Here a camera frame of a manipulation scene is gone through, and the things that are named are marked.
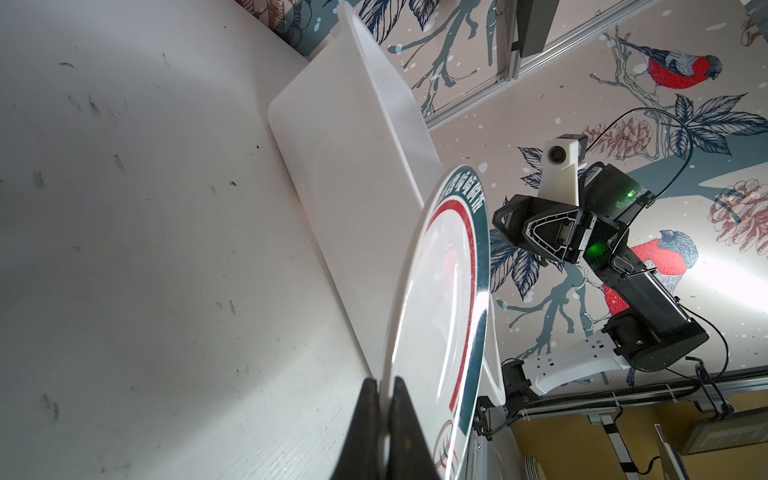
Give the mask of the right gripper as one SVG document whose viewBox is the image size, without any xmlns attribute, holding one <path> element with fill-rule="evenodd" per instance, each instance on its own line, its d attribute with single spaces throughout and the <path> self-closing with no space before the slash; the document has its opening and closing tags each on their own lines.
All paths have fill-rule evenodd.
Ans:
<svg viewBox="0 0 768 480">
<path fill-rule="evenodd" d="M 493 214 L 493 225 L 515 247 L 548 261 L 575 264 L 597 218 L 581 207 L 515 195 Z"/>
</svg>

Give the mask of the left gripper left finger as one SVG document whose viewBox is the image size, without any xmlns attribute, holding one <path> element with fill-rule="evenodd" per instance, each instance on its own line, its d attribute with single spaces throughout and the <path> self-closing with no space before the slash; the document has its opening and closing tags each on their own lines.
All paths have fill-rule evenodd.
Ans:
<svg viewBox="0 0 768 480">
<path fill-rule="evenodd" d="M 381 412 L 378 383 L 363 381 L 332 480 L 380 478 Z"/>
</svg>

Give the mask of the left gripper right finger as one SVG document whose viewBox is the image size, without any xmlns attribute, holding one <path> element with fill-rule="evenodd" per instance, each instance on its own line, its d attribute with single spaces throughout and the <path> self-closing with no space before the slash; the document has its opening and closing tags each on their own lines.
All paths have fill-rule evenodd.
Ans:
<svg viewBox="0 0 768 480">
<path fill-rule="evenodd" d="M 438 480 L 432 456 L 405 381 L 396 377 L 387 419 L 389 456 L 385 478 L 389 480 Z"/>
</svg>

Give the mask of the white plate green red rim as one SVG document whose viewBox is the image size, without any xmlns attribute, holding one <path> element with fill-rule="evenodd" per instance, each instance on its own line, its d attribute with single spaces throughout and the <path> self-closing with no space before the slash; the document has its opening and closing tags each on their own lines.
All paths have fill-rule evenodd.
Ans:
<svg viewBox="0 0 768 480">
<path fill-rule="evenodd" d="M 474 169 L 446 173 L 426 202 L 393 306 L 381 378 L 386 475 L 394 381 L 407 386 L 439 479 L 455 479 L 477 404 L 490 303 L 486 199 Z"/>
</svg>

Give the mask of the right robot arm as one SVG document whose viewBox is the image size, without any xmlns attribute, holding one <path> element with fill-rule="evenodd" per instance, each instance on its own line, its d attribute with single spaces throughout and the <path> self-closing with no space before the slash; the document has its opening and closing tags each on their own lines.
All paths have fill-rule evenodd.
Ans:
<svg viewBox="0 0 768 480">
<path fill-rule="evenodd" d="M 502 364 L 505 408 L 513 415 L 551 390 L 596 373 L 663 370 L 709 336 L 662 284 L 658 270 L 627 245 L 629 225 L 654 194 L 612 165 L 573 174 L 576 198 L 516 195 L 493 215 L 493 237 L 536 263 L 585 263 L 627 307 L 584 341 Z"/>
</svg>

